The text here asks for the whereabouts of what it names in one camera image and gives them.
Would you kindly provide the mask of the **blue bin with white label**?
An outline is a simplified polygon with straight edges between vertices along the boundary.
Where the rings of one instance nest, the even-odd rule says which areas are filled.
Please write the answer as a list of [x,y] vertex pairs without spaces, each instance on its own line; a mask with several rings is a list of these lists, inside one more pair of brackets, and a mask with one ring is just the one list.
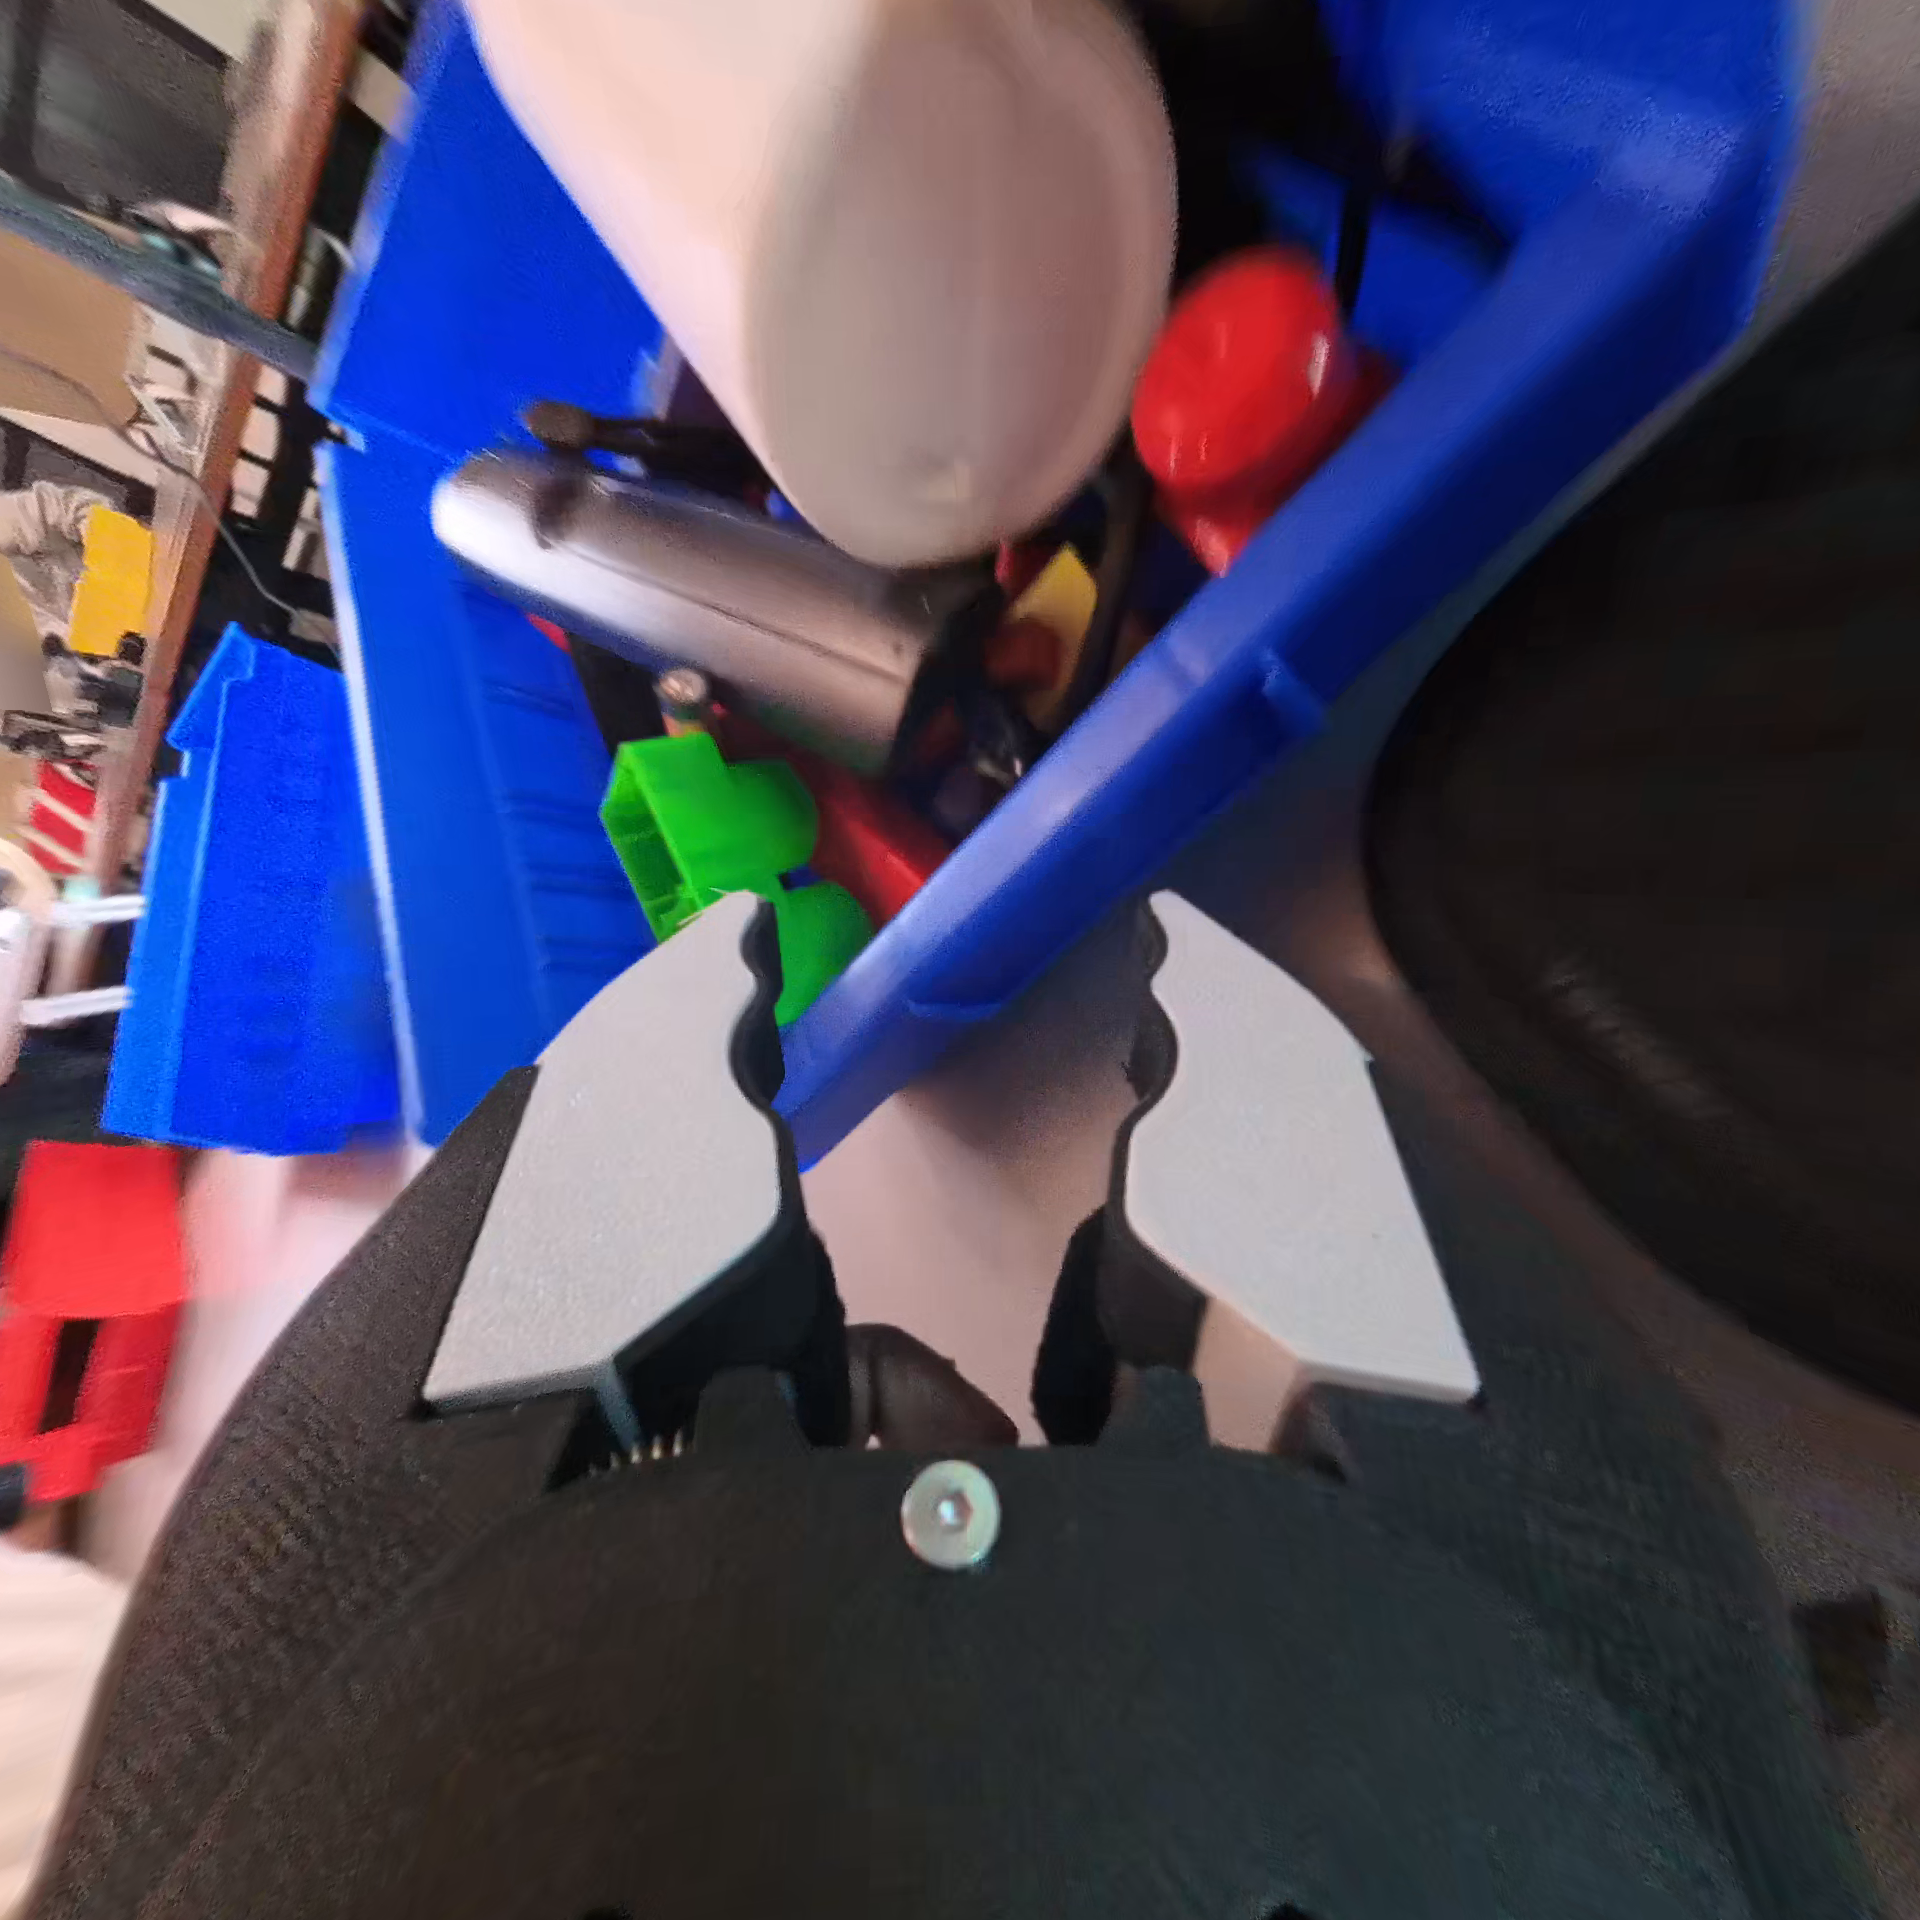
[[[1394,389],[882,927],[786,1045],[809,1164],[1157,882],[1333,702],[1747,320],[1790,151],[1781,4],[1329,4],[1360,98],[1488,220],[1380,204],[1356,323]],[[570,661],[433,536],[433,484],[660,325],[424,4],[312,400],[401,1126],[440,1142],[639,957]]]

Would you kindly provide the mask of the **white cylinder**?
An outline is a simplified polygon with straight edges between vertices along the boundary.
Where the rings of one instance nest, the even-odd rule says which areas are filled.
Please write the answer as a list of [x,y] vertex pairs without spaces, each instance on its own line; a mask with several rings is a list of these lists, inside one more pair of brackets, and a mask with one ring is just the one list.
[[1177,251],[1121,9],[463,11],[515,128],[828,543],[976,559],[1104,462]]

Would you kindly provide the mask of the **person's left hand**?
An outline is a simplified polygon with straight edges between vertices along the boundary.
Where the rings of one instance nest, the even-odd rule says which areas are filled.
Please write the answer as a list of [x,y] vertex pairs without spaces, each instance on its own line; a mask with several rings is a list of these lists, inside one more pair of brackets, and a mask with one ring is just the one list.
[[1015,1448],[1020,1429],[958,1366],[901,1328],[846,1332],[847,1445],[925,1458]]

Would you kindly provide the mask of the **blue plastic bin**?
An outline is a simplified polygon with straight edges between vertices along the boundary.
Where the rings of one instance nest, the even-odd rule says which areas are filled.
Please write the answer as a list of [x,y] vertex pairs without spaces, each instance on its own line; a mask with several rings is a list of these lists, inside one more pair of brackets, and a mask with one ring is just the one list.
[[395,1135],[344,676],[230,627],[165,745],[101,1130],[275,1159]]

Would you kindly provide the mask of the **red plastic piece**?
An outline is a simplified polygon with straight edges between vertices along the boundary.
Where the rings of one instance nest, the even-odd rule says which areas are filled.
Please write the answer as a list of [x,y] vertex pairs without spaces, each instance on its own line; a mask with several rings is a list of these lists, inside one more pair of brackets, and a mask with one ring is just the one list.
[[803,748],[779,756],[818,814],[809,868],[851,894],[874,929],[892,925],[946,865],[952,840],[882,780]]

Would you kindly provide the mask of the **wooden background desk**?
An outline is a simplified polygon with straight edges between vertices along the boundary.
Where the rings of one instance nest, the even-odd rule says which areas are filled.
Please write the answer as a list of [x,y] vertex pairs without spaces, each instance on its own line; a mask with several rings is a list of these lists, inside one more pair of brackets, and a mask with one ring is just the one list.
[[132,858],[139,796],[163,732],[170,688],[198,608],[260,376],[307,382],[315,347],[281,327],[324,161],[362,57],[365,2],[267,4],[240,66],[221,203],[231,239],[221,302],[187,327],[212,361],[198,434],[162,468],[144,614],[145,676],[135,720],[108,750],[84,874],[113,890]]

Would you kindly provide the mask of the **silver cylinder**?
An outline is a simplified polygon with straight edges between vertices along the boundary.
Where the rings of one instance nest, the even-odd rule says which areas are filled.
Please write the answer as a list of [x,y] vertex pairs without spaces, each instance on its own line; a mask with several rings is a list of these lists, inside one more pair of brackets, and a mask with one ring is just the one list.
[[890,570],[746,506],[528,450],[443,475],[440,544],[521,612],[701,673],[761,726],[894,773],[998,623],[993,570]]

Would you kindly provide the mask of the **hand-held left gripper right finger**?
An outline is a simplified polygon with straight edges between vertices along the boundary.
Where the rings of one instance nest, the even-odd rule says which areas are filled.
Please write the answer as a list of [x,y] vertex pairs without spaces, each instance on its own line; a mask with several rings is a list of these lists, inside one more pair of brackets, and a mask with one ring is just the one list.
[[1115,1352],[1197,1385],[1211,1442],[1277,1453],[1318,1389],[1466,1408],[1482,1375],[1387,1122],[1376,1063],[1279,964],[1149,894],[1139,1095],[1115,1141],[1115,1242],[1151,1309]]

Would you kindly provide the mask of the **red plastic bin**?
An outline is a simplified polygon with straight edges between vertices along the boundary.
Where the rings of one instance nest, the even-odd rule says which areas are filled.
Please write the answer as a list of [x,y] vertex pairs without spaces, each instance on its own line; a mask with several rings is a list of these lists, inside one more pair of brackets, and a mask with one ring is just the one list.
[[31,1512],[79,1501],[154,1436],[187,1300],[180,1152],[28,1144],[2,1266],[2,1465]]

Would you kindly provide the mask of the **yellow plastic bin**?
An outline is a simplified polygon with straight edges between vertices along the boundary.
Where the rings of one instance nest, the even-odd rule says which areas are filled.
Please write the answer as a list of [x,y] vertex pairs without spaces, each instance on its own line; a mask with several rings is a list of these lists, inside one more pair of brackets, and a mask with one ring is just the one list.
[[149,528],[95,503],[84,520],[81,570],[65,625],[68,651],[89,661],[109,661],[125,636],[141,639],[151,569]]

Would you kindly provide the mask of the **small red-capped item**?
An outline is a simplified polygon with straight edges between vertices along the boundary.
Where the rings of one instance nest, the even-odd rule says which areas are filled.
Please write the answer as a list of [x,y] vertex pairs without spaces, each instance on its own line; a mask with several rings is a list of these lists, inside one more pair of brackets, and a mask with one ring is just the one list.
[[1156,510],[1211,577],[1333,456],[1395,384],[1304,251],[1222,256],[1173,298],[1128,427]]

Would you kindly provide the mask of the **green plastic block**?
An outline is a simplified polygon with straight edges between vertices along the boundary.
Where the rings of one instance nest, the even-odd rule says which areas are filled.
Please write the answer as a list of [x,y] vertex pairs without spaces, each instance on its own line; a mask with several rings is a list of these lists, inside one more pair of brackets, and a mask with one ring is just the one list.
[[707,732],[624,743],[599,823],[656,944],[732,894],[769,903],[779,1028],[801,1020],[872,941],[868,912],[815,862],[819,810],[784,760],[730,760]]

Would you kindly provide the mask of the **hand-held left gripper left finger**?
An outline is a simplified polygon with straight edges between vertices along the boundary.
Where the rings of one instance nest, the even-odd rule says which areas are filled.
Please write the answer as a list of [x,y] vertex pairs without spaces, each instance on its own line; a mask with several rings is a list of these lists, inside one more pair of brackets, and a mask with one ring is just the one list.
[[424,1373],[428,1411],[584,1392],[615,1445],[691,1420],[699,1364],[667,1346],[798,1223],[778,992],[774,909],[730,893],[539,1050]]

